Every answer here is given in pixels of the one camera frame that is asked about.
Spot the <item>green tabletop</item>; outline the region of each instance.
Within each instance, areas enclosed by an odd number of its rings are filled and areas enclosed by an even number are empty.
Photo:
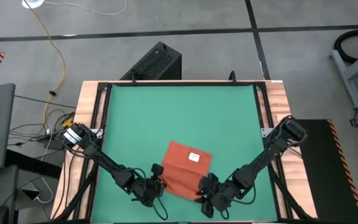
[[[212,154],[210,172],[224,181],[236,168],[250,163],[263,150],[253,87],[250,86],[113,86],[103,151],[119,164],[143,169],[152,175],[170,141]],[[267,169],[255,181],[252,205],[232,203],[228,221],[277,221]],[[243,201],[252,199],[250,191]],[[100,169],[93,223],[163,222],[153,208],[131,202],[112,177]],[[166,222],[222,221],[212,219],[201,205],[164,192]],[[164,216],[158,201],[157,210]]]

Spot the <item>orange towel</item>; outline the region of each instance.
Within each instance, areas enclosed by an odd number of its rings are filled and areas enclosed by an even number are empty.
[[[207,175],[211,158],[210,153],[171,141],[162,161],[165,190],[190,200],[199,198],[198,183]]]

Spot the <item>concrete floor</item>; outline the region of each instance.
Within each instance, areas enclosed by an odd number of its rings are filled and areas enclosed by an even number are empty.
[[[124,7],[123,0],[70,2],[103,12],[116,12]],[[36,11],[52,35],[251,28],[243,0],[127,0],[127,3],[127,9],[116,16],[49,4]],[[251,0],[251,3],[259,28],[358,25],[358,0]],[[298,118],[334,121],[358,189],[358,131],[349,124],[352,104],[333,61],[328,58],[336,37],[345,31],[259,35],[270,77],[284,81],[292,113]],[[21,6],[20,0],[0,0],[0,37],[44,35],[34,15]],[[158,41],[183,54],[183,79],[226,79],[231,70],[236,71],[238,79],[264,79],[251,32],[57,40],[55,44],[67,62],[67,78],[53,102],[75,106],[82,81],[119,79]],[[346,41],[344,48],[358,56],[358,38]],[[62,72],[62,63],[49,42],[0,42],[0,52],[6,53],[0,68],[0,84],[15,83],[16,94],[46,100]],[[41,123],[43,110],[42,103],[16,98],[11,126]],[[54,123],[59,113],[52,114],[49,121]],[[38,130],[39,127],[32,127],[23,132]],[[44,153],[37,143],[14,150],[34,157]],[[63,154],[58,153],[46,161],[59,164],[62,159]],[[19,185],[32,178],[32,174],[21,173]],[[55,190],[57,181],[47,180]],[[41,198],[48,200],[45,184],[37,181],[36,185],[43,192]],[[21,210],[19,223],[46,221],[42,205],[37,205]]]

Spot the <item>wooden table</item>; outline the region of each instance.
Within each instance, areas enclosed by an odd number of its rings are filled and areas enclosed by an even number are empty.
[[[140,82],[183,82],[184,80],[160,80],[160,81],[140,81]],[[99,82],[109,82],[109,83],[130,83],[131,81],[85,81],[83,82],[80,98],[78,100],[76,114],[74,118],[74,122],[82,123],[87,126],[91,123],[91,118],[93,114],[94,102],[96,98],[96,92]],[[231,82],[230,80],[186,80],[186,82]],[[274,125],[277,125],[278,122],[289,115],[290,107],[288,105],[287,96],[284,90],[284,84],[282,81],[260,81],[260,80],[239,80],[238,82],[265,82],[268,94],[268,100],[270,103],[270,110],[272,112]],[[104,102],[105,95],[102,93],[101,102]],[[262,98],[262,94],[259,94],[259,103],[262,111],[262,117],[264,121],[264,126],[268,127],[268,120],[266,109],[264,106],[264,100]],[[98,116],[96,118],[96,127],[100,127],[101,121],[101,113],[103,110],[103,103],[99,104]],[[72,154],[69,152],[66,153],[66,162],[71,161]],[[291,152],[291,150],[287,150],[284,152],[282,156],[283,169],[285,173],[285,180],[287,182],[288,190],[294,196],[296,201],[302,206],[306,213],[311,215],[312,217],[317,217],[316,210],[314,208],[313,199],[310,192],[310,187],[308,183],[308,178],[306,176],[305,167],[303,165],[302,159]],[[63,192],[63,173],[60,175],[60,181],[58,185],[58,189],[56,192],[55,202],[52,209],[52,214],[58,208],[60,203],[60,199],[62,194],[64,194],[63,202],[60,208],[58,209],[57,216],[64,210],[65,206],[65,198],[68,194],[68,202],[71,201],[72,197],[76,194],[78,190],[78,185],[80,181],[81,169],[83,165],[83,159],[79,157],[75,157],[73,159],[73,165],[71,168],[71,177],[70,177],[70,189],[67,192],[67,177],[69,173],[68,162],[66,165],[66,169],[62,169],[62,172],[66,172],[66,182],[65,182],[65,192]],[[285,212],[285,206],[283,201],[283,196],[281,191],[276,187],[277,198],[280,208],[281,217],[287,217]],[[81,202],[81,210],[80,210],[80,218],[85,217],[86,204],[88,200],[88,190],[85,192],[82,202]]]

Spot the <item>yellow cable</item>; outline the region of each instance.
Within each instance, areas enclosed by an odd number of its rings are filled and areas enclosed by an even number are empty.
[[[29,9],[32,11],[32,13],[36,16],[36,18],[38,19],[38,21],[41,23],[41,26],[44,28],[45,32],[47,33],[47,36],[48,36],[48,39],[49,39],[49,42],[50,42],[50,45],[59,53],[60,55],[60,58],[62,59],[62,62],[63,62],[63,75],[62,77],[60,78],[60,81],[57,83],[57,85],[55,86],[55,88],[53,89],[53,91],[56,91],[59,86],[62,84],[63,80],[65,79],[66,77],[66,61],[62,55],[62,53],[60,52],[60,50],[53,44],[52,42],[52,38],[50,37],[50,34],[48,32],[48,29],[45,27],[44,23],[41,21],[40,17],[38,16],[38,14],[31,8],[30,4],[27,2],[27,0],[24,0],[25,4],[29,7]],[[45,110],[44,110],[44,127],[45,129],[48,128],[47,126],[47,111],[48,111],[48,106],[49,106],[49,101],[51,99],[52,95],[49,94],[49,97],[48,97],[48,100],[47,100],[47,103],[45,104]]]

